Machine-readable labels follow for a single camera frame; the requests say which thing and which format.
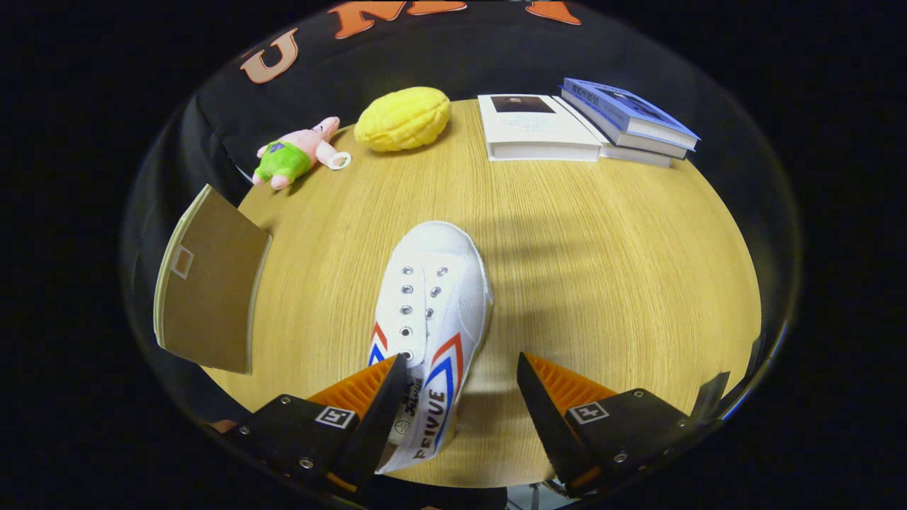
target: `orange letter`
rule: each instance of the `orange letter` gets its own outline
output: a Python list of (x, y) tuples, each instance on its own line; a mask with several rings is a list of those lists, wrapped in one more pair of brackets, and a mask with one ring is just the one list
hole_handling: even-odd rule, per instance
[(340, 32), (337, 32), (334, 37), (346, 39), (350, 35), (371, 28), (375, 22), (363, 18), (362, 13), (368, 13), (385, 21), (394, 21), (400, 15), (400, 11), (403, 11), (404, 4), (405, 2), (346, 2), (334, 7), (328, 11), (340, 16)]
[(296, 40), (293, 39), (293, 34), (296, 31), (297, 29), (294, 28), (271, 43), (272, 46), (276, 46), (280, 51), (280, 62), (271, 67), (265, 66), (265, 62), (261, 60), (261, 55), (265, 53), (265, 50), (261, 50), (251, 56), (239, 69), (245, 71), (253, 83), (266, 83), (277, 78), (296, 61), (296, 55), (299, 53), (299, 49), (296, 47)]
[(465, 2), (413, 2), (413, 6), (406, 13), (413, 16), (433, 15), (447, 11), (462, 11), (465, 8)]
[(526, 7), (526, 10), (543, 18), (562, 21), (570, 25), (582, 25), (582, 21), (570, 14), (563, 2), (532, 2), (532, 5)]

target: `orange gripper pad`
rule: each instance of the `orange gripper pad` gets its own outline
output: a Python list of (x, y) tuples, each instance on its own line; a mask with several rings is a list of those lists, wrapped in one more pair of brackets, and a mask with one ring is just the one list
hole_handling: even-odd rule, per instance
[(567, 415), (567, 409), (571, 407), (582, 406), (617, 395), (617, 392), (560, 365), (555, 365), (547, 359), (539, 358), (528, 352), (523, 352), (523, 354), (529, 360), (535, 374), (545, 386), (548, 397), (562, 417)]
[(355, 411), (362, 420), (372, 406), (372, 401), (381, 384), (385, 382), (385, 377), (390, 372), (395, 358), (396, 356), (392, 356), (365, 370), (360, 370), (335, 385), (322, 389), (307, 400), (322, 406)]

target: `green shorts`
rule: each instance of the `green shorts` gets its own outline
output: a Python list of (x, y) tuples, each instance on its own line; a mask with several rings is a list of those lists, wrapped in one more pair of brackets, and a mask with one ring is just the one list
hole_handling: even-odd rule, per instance
[(261, 163), (255, 173), (262, 181), (269, 181), (275, 175), (283, 175), (290, 182), (308, 172), (312, 168), (312, 160), (308, 154), (290, 142), (271, 142), (261, 156)]

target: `black background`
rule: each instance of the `black background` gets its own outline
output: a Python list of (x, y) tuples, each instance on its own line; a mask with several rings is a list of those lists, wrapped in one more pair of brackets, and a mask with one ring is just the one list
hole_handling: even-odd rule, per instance
[[(893, 507), (905, 480), (894, 458), (905, 443), (888, 434), (904, 423), (893, 396), (904, 380), (893, 264), (903, 260), (903, 170), (887, 152), (905, 90), (896, 14), (856, 2), (726, 4), (708, 14), (669, 3), (601, 9), (715, 78), (772, 139), (804, 214), (805, 294), (775, 370), (727, 425), (610, 504)], [(168, 0), (4, 13), (14, 39), (5, 105), (25, 113), (2, 121), (14, 136), (10, 224), (24, 234), (11, 250), (10, 339), (28, 347), (6, 364), (20, 381), (6, 412), (19, 433), (7, 448), (10, 503), (308, 507), (170, 402), (127, 326), (116, 241), (128, 186), (170, 113), (312, 9)]]

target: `book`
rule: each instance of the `book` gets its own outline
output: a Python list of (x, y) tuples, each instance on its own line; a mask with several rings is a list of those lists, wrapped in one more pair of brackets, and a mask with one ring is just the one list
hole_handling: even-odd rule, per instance
[(564, 78), (564, 89), (590, 102), (621, 132), (645, 136), (693, 150), (699, 137), (687, 126), (636, 94), (575, 78)]
[(596, 162), (601, 143), (549, 95), (478, 96), (489, 161)]
[(251, 373), (255, 297), (270, 242), (205, 185), (161, 261), (153, 310), (158, 346), (205, 367)]
[(647, 136), (622, 132), (617, 127), (617, 124), (611, 122), (598, 108), (578, 95), (569, 92), (567, 89), (561, 88), (561, 97), (575, 106), (577, 110), (592, 120), (595, 125), (599, 126), (601, 130), (608, 135), (611, 143), (617, 147), (629, 147), (642, 151), (657, 152), (679, 160), (685, 160), (687, 158), (688, 150), (683, 147), (673, 143), (662, 142), (661, 140), (656, 140)]
[(593, 136), (595, 136), (601, 143), (601, 149), (599, 156), (602, 158), (614, 158), (618, 160), (629, 160), (634, 162), (643, 162), (655, 166), (669, 167), (671, 166), (671, 157), (664, 154), (659, 154), (657, 152), (641, 151), (640, 149), (631, 149), (629, 147), (618, 147), (614, 145), (611, 140), (608, 139), (608, 136), (605, 135), (601, 130), (595, 127), (595, 124), (587, 119), (580, 111), (574, 108), (570, 103), (567, 103), (563, 98), (554, 96), (554, 100), (567, 109), (568, 112), (572, 113), (574, 117), (579, 120), (582, 125), (586, 126)]

